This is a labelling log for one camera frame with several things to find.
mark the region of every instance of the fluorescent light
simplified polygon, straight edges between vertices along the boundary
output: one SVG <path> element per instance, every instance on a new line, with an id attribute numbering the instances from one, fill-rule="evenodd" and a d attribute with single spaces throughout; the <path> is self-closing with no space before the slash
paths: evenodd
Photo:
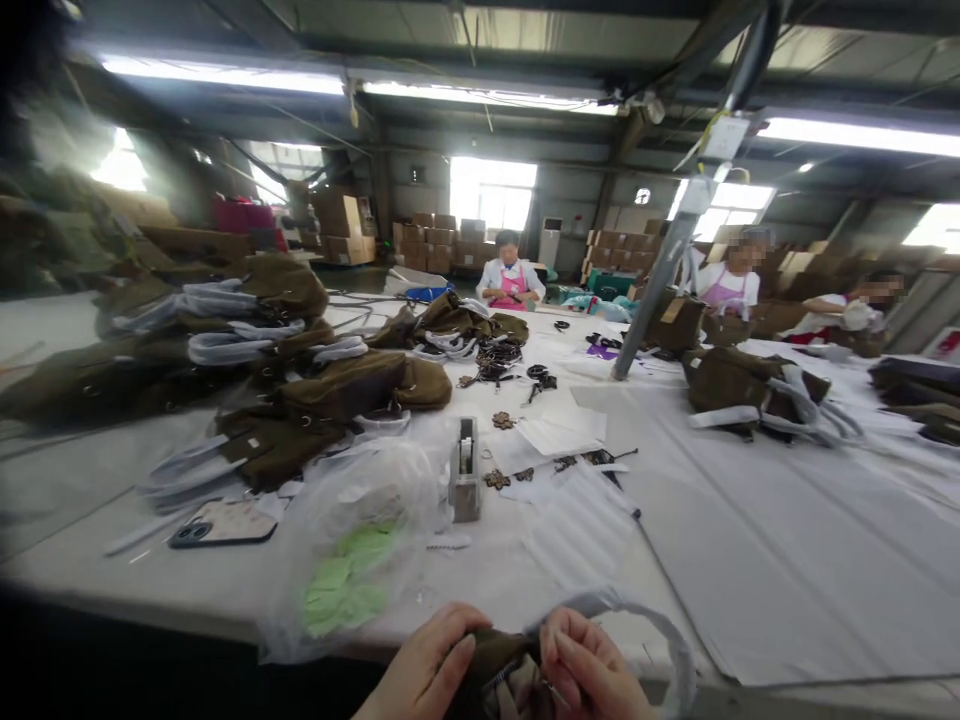
<path id="1" fill-rule="evenodd" d="M 593 100 L 570 100 L 548 95 L 501 92 L 499 90 L 472 90 L 449 85 L 401 85 L 395 82 L 364 83 L 363 91 L 372 95 L 393 95 L 422 100 L 446 100 L 502 107 L 525 107 L 539 110 L 587 113 L 589 115 L 616 115 L 616 105 L 598 105 Z"/>
<path id="2" fill-rule="evenodd" d="M 224 85 L 296 90 L 299 92 L 343 95 L 340 78 L 311 73 L 281 72 L 269 68 L 245 68 L 237 65 L 210 65 L 206 63 L 154 60 L 151 58 L 104 55 L 103 69 L 117 75 L 210 82 Z"/>
<path id="3" fill-rule="evenodd" d="M 768 122 L 769 127 L 761 129 L 757 133 L 758 137 L 960 157 L 960 136 L 957 135 L 794 118 L 770 118 Z"/>

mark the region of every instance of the plastic bag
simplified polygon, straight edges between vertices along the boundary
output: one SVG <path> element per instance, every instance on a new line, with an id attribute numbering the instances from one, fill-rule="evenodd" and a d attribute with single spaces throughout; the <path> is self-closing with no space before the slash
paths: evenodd
<path id="1" fill-rule="evenodd" d="M 349 642 L 419 575 L 437 524 L 436 467 L 407 438 L 323 458 L 304 480 L 270 543 L 262 662 L 306 662 Z"/>

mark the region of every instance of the smartphone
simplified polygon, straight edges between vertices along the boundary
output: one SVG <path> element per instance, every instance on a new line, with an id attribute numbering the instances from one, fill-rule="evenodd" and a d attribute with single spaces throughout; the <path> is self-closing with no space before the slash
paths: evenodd
<path id="1" fill-rule="evenodd" d="M 186 550 L 266 542 L 277 529 L 278 522 L 257 510 L 256 504 L 255 499 L 242 502 L 211 500 L 173 533 L 168 544 L 175 550 Z"/>

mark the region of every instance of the white sheet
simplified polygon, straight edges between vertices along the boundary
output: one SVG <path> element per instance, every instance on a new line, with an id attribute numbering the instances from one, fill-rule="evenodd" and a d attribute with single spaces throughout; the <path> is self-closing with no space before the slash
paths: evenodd
<path id="1" fill-rule="evenodd" d="M 697 632 L 745 685 L 960 674 L 960 527 L 843 450 L 683 423 L 683 394 L 574 396 L 642 438 L 621 482 Z"/>

